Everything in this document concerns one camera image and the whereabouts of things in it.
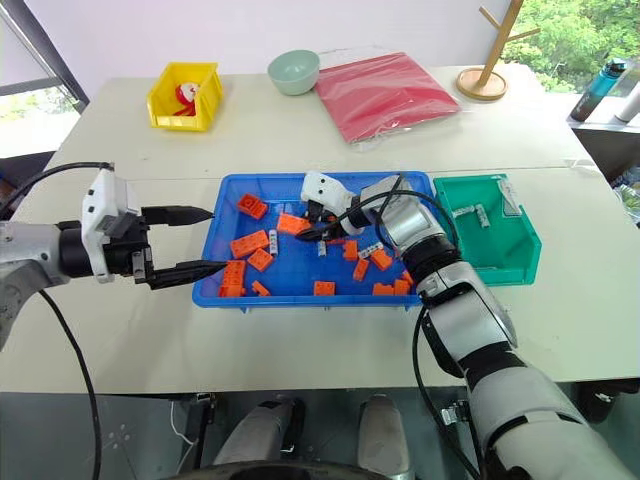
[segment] black cable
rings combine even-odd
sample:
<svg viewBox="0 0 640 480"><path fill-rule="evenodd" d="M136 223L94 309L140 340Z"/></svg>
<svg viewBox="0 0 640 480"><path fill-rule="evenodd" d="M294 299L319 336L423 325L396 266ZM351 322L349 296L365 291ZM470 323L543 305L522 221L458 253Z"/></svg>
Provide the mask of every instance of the black cable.
<svg viewBox="0 0 640 480"><path fill-rule="evenodd" d="M7 201L4 202L2 206L0 206L0 218L3 218L3 215L7 213L7 210L9 210L9 206L12 205L20 195L33 187L40 180L50 177L51 175L54 175L56 173L64 172L65 170L72 170L74 168L105 168L107 170L113 170L113 165L106 162L74 162L66 163L58 167L50 168L49 170L45 170L44 172L37 173L22 185L20 185L15 192L9 195Z"/></svg>
<svg viewBox="0 0 640 480"><path fill-rule="evenodd" d="M389 193L392 193L400 186L400 182L402 182L402 178L403 178L402 175L398 175L398 179L393 184L393 187L391 187L391 190L389 190ZM387 196L387 198L384 199L384 202L382 202L382 206L380 207L380 210L378 210L378 213L376 214L375 229L376 229L376 237L378 237L378 240L380 240L380 243L382 243L385 247L389 248L390 250L393 250L393 245L387 242L387 240L382 237L382 233L380 232L380 224L382 223L382 214L387 208L387 205L389 205L389 202L391 201L391 197L392 195Z"/></svg>
<svg viewBox="0 0 640 480"><path fill-rule="evenodd" d="M442 205L440 205L437 201L435 201L433 198L431 198L429 195L422 193L422 192L416 192L414 190L396 190L393 193L392 192L381 192L381 193L376 193L375 195L372 195L371 197L367 198L366 200L363 200L362 202L358 203L357 205L354 205L353 207L348 208L342 215L339 215L333 222L331 223L327 223L326 225L323 225L320 228L312 228L312 229L308 229L305 230L303 232L300 232L300 234L298 234L298 237L303 237L304 238L304 234L307 232L313 232L316 234L322 234L324 232L326 232L327 230L336 227L337 225L340 224L340 222L342 220L344 220L345 218L347 218L349 215L351 215L353 212L355 212L356 210L361 209L362 207L364 207L365 205L370 204L371 202L375 202L376 200L380 199L380 198L385 198L385 197L390 197L393 195L409 195L411 197L418 197L424 201L426 201L427 203L433 205L435 207L436 210L438 210L438 213L440 213L440 215L442 215L442 217L446 220L447 224L449 225L449 230L451 231L451 236L453 237L453 244L456 248L459 248L459 239L458 239L458 232L456 230L456 227L453 223L453 220L451 220L451 217L449 216L449 214L447 213L447 211L442 208Z"/></svg>
<svg viewBox="0 0 640 480"><path fill-rule="evenodd" d="M56 314L58 318L58 322L60 322L60 326L62 330L64 330L65 335L69 339L69 343L73 347L73 350L76 352L76 357L78 357L78 363L80 364L80 370L82 370L82 377L84 378L84 383L87 385L87 392L89 393L89 403L91 404L91 419L93 420L93 437L94 437L94 454L93 454L93 474L91 475L92 480L98 480L100 477L100 468L102 467L102 433L100 430L100 417L98 417L98 402L96 400L96 392L93 390L93 384L91 383L91 377L89 376L89 369L87 368L87 363L84 361L84 355L82 355L82 350L80 350L80 346L76 339L71 333L71 329L69 325L67 325L60 308L56 305L56 302L53 301L53 298L49 296L47 292L44 290L40 290L40 295L45 301L49 304L53 313Z"/></svg>
<svg viewBox="0 0 640 480"><path fill-rule="evenodd" d="M411 345L411 353L413 357L413 373L416 376L416 381L418 382L418 389L420 390L420 395L424 400L424 404L429 410L429 413L433 417L434 422L436 423L436 427L438 428L438 433L440 437L444 440L445 444L451 449L451 451L455 454L455 456L460 460L462 466L467 470L469 475L474 478L474 480L480 480L480 474L478 470L471 464L467 456L460 449L460 447L456 444L456 442L451 438L449 432L447 431L447 427L440 418L440 414L436 410L431 397L427 393L427 389L422 382L422 375L420 374L420 365L418 363L418 338L420 336L420 328L422 327L422 322L425 317L425 313L427 311L427 307L423 306L420 310L420 314L418 315L418 320L416 321L416 327L413 331L413 342Z"/></svg>

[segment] orange building block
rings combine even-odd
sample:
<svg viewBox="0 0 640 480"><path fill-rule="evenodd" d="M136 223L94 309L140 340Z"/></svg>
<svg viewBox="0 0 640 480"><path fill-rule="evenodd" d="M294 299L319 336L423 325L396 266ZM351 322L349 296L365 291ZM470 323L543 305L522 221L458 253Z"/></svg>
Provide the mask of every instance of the orange building block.
<svg viewBox="0 0 640 480"><path fill-rule="evenodd" d="M371 261L375 263L376 267L378 267L383 272L393 263L393 258L387 255L381 248L373 252L370 258Z"/></svg>
<svg viewBox="0 0 640 480"><path fill-rule="evenodd" d="M303 230L311 228L311 223L308 220L300 217L289 215L288 213L281 213L278 217L278 225L276 230L282 233L290 233L291 235L297 235Z"/></svg>
<svg viewBox="0 0 640 480"><path fill-rule="evenodd" d="M236 206L242 213L246 213L256 220L260 220L267 213L267 204L250 193L245 193Z"/></svg>
<svg viewBox="0 0 640 480"><path fill-rule="evenodd" d="M374 295L393 295L393 285L384 285L382 283L374 283L373 284L373 294Z"/></svg>
<svg viewBox="0 0 640 480"><path fill-rule="evenodd" d="M231 253L233 258L240 258L255 252L259 248L269 246L269 237L267 232L259 230L250 235L240 237L237 240L231 241Z"/></svg>
<svg viewBox="0 0 640 480"><path fill-rule="evenodd" d="M404 280L396 280L393 282L393 294L394 295L409 295L409 289L411 285L409 285Z"/></svg>
<svg viewBox="0 0 640 480"><path fill-rule="evenodd" d="M259 248L253 252L253 255L247 258L247 262L259 272L264 272L267 267L273 263L273 257Z"/></svg>
<svg viewBox="0 0 640 480"><path fill-rule="evenodd" d="M244 271L246 268L247 262L244 260L227 260L227 266L224 267L222 284L242 285L244 283Z"/></svg>
<svg viewBox="0 0 640 480"><path fill-rule="evenodd" d="M335 295L336 283L335 282L313 282L313 294L314 295Z"/></svg>
<svg viewBox="0 0 640 480"><path fill-rule="evenodd" d="M404 272L402 272L402 279L407 282L409 285L413 285L413 278L411 278L411 275L409 274L409 272L407 272L406 270Z"/></svg>
<svg viewBox="0 0 640 480"><path fill-rule="evenodd" d="M364 276L367 273L368 268L369 268L369 260L365 260L364 258L358 259L356 268L353 271L353 279L356 282L361 282L364 279Z"/></svg>
<svg viewBox="0 0 640 480"><path fill-rule="evenodd" d="M219 297L241 297L245 294L242 285L221 285L218 289Z"/></svg>
<svg viewBox="0 0 640 480"><path fill-rule="evenodd" d="M346 243L342 246L344 248L344 253L342 256L345 260L349 260L350 262L355 262L358 259L358 241L357 240L347 240Z"/></svg>
<svg viewBox="0 0 640 480"><path fill-rule="evenodd" d="M266 287L264 285L262 285L257 280L255 280L251 284L251 290L253 290L254 293L257 293L258 296L260 296L260 297L269 297L269 296L271 296L271 292L269 290L267 290Z"/></svg>

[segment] red plastic bag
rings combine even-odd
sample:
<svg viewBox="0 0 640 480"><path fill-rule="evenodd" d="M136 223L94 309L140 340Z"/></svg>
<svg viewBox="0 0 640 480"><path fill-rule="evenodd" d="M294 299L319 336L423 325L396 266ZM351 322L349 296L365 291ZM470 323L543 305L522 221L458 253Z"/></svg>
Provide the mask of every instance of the red plastic bag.
<svg viewBox="0 0 640 480"><path fill-rule="evenodd" d="M316 92L348 143L460 110L405 53L321 70Z"/></svg>

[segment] window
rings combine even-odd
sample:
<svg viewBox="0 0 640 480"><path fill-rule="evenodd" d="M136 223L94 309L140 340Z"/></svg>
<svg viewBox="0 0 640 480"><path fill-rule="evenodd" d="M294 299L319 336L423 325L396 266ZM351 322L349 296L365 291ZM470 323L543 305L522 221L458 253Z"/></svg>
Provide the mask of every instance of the window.
<svg viewBox="0 0 640 480"><path fill-rule="evenodd" d="M0 158L57 150L78 118L60 87L0 96Z"/></svg>
<svg viewBox="0 0 640 480"><path fill-rule="evenodd" d="M541 32L506 45L503 60L528 65L550 92L583 92L607 59L631 60L611 92L626 96L640 80L640 0L526 0L515 30Z"/></svg>

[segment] green foliage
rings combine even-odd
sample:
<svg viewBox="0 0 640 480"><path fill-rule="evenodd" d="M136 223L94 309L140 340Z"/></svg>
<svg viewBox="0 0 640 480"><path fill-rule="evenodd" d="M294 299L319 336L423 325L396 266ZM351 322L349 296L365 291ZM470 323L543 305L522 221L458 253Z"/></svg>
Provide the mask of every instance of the green foliage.
<svg viewBox="0 0 640 480"><path fill-rule="evenodd" d="M73 111L73 105L57 87L0 97L0 122Z"/></svg>
<svg viewBox="0 0 640 480"><path fill-rule="evenodd" d="M640 0L525 0L515 30L536 26L502 57L529 65L549 91L582 91L607 59L640 53Z"/></svg>

